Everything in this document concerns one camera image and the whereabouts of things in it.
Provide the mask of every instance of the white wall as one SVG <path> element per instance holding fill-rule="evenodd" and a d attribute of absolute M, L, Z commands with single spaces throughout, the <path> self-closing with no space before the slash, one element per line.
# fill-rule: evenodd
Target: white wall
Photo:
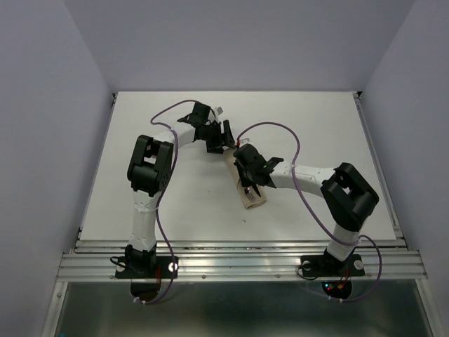
<path fill-rule="evenodd" d="M 40 336 L 111 108 L 59 0 L 0 2 L 0 335 Z"/>
<path fill-rule="evenodd" d="M 362 98 L 401 227 L 449 331 L 449 1 L 415 3 Z"/>
<path fill-rule="evenodd" d="M 117 90 L 363 90 L 411 0 L 65 0 Z"/>

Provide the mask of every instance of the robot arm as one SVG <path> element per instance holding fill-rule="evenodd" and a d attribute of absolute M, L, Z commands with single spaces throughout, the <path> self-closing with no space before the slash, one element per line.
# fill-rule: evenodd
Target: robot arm
<path fill-rule="evenodd" d="M 292 177 L 293 166 L 284 163 L 282 158 L 274 157 L 266 161 L 251 144 L 241 146 L 234 156 L 242 186 L 296 188 Z M 332 239 L 329 243 L 323 259 L 318 263 L 321 266 L 315 268 L 316 273 L 320 276 L 340 275 L 342 269 L 348 268 L 358 234 L 379 202 L 379 197 L 348 163 L 342 163 L 338 168 L 296 166 L 295 176 L 303 192 L 325 199 L 336 222 L 333 235 L 337 241 Z"/>
<path fill-rule="evenodd" d="M 157 136 L 139 136 L 128 167 L 134 197 L 133 230 L 118 264 L 126 270 L 116 271 L 117 278 L 146 278 L 154 274 L 156 265 L 156 208 L 167 188 L 172 173 L 175 135 L 179 148 L 196 140 L 204 140 L 209 153 L 223 153 L 223 147 L 234 147 L 227 120 L 210 121 L 211 108 L 195 103 L 191 114 L 178 120 L 171 130 Z"/>

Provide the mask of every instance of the purple cable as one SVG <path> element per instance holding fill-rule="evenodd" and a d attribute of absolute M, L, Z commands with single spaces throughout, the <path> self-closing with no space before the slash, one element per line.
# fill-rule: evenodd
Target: purple cable
<path fill-rule="evenodd" d="M 302 193 L 302 190 L 301 190 L 301 187 L 300 187 L 300 184 L 299 184 L 298 181 L 297 181 L 296 173 L 295 173 L 295 163 L 296 163 L 296 159 L 297 159 L 297 157 L 298 157 L 298 155 L 299 155 L 299 153 L 300 153 L 301 144 L 300 144 L 300 139 L 298 138 L 298 136 L 296 135 L 296 133 L 295 133 L 291 128 L 289 128 L 288 126 L 285 126 L 285 125 L 283 125 L 283 124 L 276 123 L 275 121 L 261 121 L 260 123 L 253 124 L 252 126 L 249 126 L 249 127 L 246 128 L 245 130 L 243 130 L 243 131 L 237 136 L 237 142 L 238 142 L 238 143 L 240 142 L 240 137 L 241 137 L 243 134 L 245 134 L 246 132 L 248 132 L 248 131 L 251 130 L 252 128 L 255 128 L 256 126 L 260 126 L 260 125 L 275 125 L 275 126 L 279 126 L 279 127 L 281 127 L 281 128 L 284 128 L 285 130 L 287 130 L 288 132 L 290 132 L 290 133 L 293 135 L 293 137 L 294 137 L 295 140 L 296 140 L 297 148 L 296 148 L 295 156 L 294 156 L 293 159 L 292 159 L 292 165 L 293 165 L 293 167 L 292 167 L 292 177 L 293 177 L 293 182 L 294 182 L 294 184 L 295 184 L 296 190 L 297 190 L 298 194 L 300 195 L 302 202 L 303 202 L 304 205 L 306 206 L 307 210 L 310 212 L 311 216 L 312 216 L 312 217 L 315 219 L 315 221 L 319 224 L 319 226 L 321 227 L 321 229 L 324 230 L 324 232 L 325 232 L 325 233 L 326 233 L 332 240 L 334 240 L 335 242 L 337 242 L 337 243 L 339 243 L 339 244 L 342 244 L 342 245 L 344 245 L 344 246 L 356 246 L 356 245 L 358 244 L 358 240 L 355 241 L 355 242 L 344 242 L 344 241 L 338 239 L 337 237 L 335 237 L 335 236 L 334 236 L 334 235 L 333 235 L 333 234 L 332 234 L 332 233 L 325 227 L 325 225 L 321 222 L 321 220 L 320 220 L 320 219 L 318 218 L 318 216 L 315 214 L 314 210 L 311 208 L 311 206 L 310 206 L 309 203 L 307 202 L 306 198 L 304 197 L 304 195 L 303 195 L 303 193 Z M 374 288 L 377 286 L 377 284 L 379 283 L 379 280 L 380 280 L 380 276 L 382 275 L 382 255 L 381 255 L 381 253 L 380 253 L 379 247 L 378 247 L 377 244 L 374 242 L 374 240 L 372 240 L 368 235 L 362 234 L 362 235 L 359 235 L 359 236 L 358 236 L 359 239 L 362 238 L 362 237 L 366 238 L 368 241 L 371 242 L 371 244 L 373 244 L 373 246 L 374 246 L 374 248 L 375 248 L 375 250 L 376 250 L 376 252 L 377 252 L 377 255 L 379 256 L 379 272 L 378 272 L 377 278 L 376 278 L 376 280 L 375 280 L 373 286 L 370 288 L 370 290 L 368 290 L 368 291 L 367 291 L 366 293 L 364 293 L 363 295 L 360 295 L 360 296 L 357 296 L 357 297 L 354 297 L 354 298 L 350 298 L 349 300 L 347 300 L 347 299 L 346 299 L 346 300 L 342 300 L 343 302 L 354 302 L 355 300 L 360 300 L 360 299 L 365 298 L 366 296 L 368 296 L 368 295 L 374 290 Z M 320 295 L 320 296 L 324 296 L 323 294 L 317 293 L 317 292 L 315 292 L 315 291 L 310 291 L 310 292 L 315 293 L 315 294 L 318 294 L 318 295 Z"/>

